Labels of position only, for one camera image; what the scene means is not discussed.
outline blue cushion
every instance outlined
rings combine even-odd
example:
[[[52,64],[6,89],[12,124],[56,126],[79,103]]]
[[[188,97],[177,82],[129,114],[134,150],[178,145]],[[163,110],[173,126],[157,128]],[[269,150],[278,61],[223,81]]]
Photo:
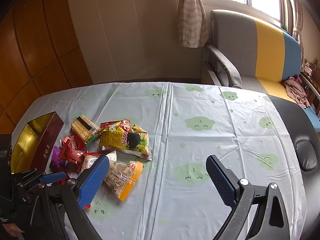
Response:
[[[284,36],[284,68],[282,72],[282,81],[288,77],[300,74],[301,69],[301,48],[299,43],[288,33],[283,32]]]
[[[316,113],[313,111],[312,107],[307,107],[306,109],[304,108],[302,109],[306,112],[316,132],[320,132],[320,121],[316,116]]]

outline cartoon face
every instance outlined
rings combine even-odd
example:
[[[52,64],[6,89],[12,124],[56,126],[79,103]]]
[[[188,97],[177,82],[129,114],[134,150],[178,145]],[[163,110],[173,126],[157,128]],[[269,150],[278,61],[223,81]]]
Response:
[[[223,97],[224,99],[229,99],[231,101],[234,101],[238,98],[236,92],[230,92],[230,91],[224,91],[222,92],[222,94],[220,94],[220,96]]]
[[[173,169],[174,179],[184,184],[200,184],[209,179],[209,175],[202,163],[188,163]]]
[[[103,221],[113,214],[115,206],[111,203],[111,200],[96,198],[91,202],[91,207],[85,208],[87,214],[96,220]]]
[[[204,116],[196,116],[190,119],[184,120],[186,126],[191,128],[195,131],[202,131],[202,130],[210,130],[212,129],[213,125],[216,123],[214,120],[210,120]]]
[[[260,118],[259,125],[263,129],[272,129],[273,128],[272,121],[271,121],[271,119],[269,117]]]
[[[260,161],[260,166],[268,171],[273,170],[274,165],[279,162],[279,158],[275,154],[260,154],[258,160]]]
[[[159,98],[161,97],[163,94],[165,94],[167,91],[164,91],[162,89],[156,89],[156,90],[147,90],[145,91],[145,95],[147,97],[151,97],[151,98]]]
[[[264,96],[264,97],[262,97],[262,98],[264,98],[266,101],[272,103],[271,100],[270,100],[270,98],[269,98],[268,96]]]
[[[188,85],[185,85],[185,88],[187,91],[198,91],[198,92],[201,92],[203,91],[203,89],[197,85],[191,85],[191,84],[188,84]]]

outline beige curtain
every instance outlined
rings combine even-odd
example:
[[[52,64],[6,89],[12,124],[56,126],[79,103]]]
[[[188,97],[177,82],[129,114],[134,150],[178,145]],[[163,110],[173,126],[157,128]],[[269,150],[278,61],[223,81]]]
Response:
[[[303,5],[300,0],[293,0],[295,14],[295,22],[293,22],[292,37],[300,44],[302,55],[301,55],[301,71],[303,71],[304,65],[304,49],[302,44],[302,27],[303,27]]]
[[[179,1],[178,36],[183,47],[198,48],[206,44],[208,22],[201,0]]]

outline windowsill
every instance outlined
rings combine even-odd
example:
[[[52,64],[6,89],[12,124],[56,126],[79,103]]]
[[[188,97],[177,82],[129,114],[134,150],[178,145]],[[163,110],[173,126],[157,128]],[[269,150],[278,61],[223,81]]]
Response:
[[[271,17],[270,15],[256,8],[250,7],[246,4],[231,1],[231,0],[201,0],[201,1],[204,5],[204,10],[206,11],[206,13],[208,13],[208,10],[211,11],[212,9],[225,9],[230,11],[236,11],[239,13],[248,14],[250,16],[264,20],[280,28],[281,30],[285,31],[284,29],[281,28],[282,25],[279,20]]]

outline metal screw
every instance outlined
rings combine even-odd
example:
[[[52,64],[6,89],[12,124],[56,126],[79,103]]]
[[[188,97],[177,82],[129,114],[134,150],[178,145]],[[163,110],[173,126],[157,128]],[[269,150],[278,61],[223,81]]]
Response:
[[[67,183],[68,183],[69,185],[73,185],[73,184],[76,183],[76,179],[68,179],[68,180],[67,180]]]
[[[276,183],[272,182],[272,183],[270,184],[270,187],[273,188],[273,189],[277,189],[277,188],[278,188],[278,185],[277,185]]]
[[[45,186],[45,184],[44,184],[43,182],[40,182],[40,183],[38,184],[38,188],[44,188],[44,186]]]
[[[249,181],[247,180],[247,179],[241,179],[240,180],[240,183],[242,184],[242,185],[248,185],[249,184]]]

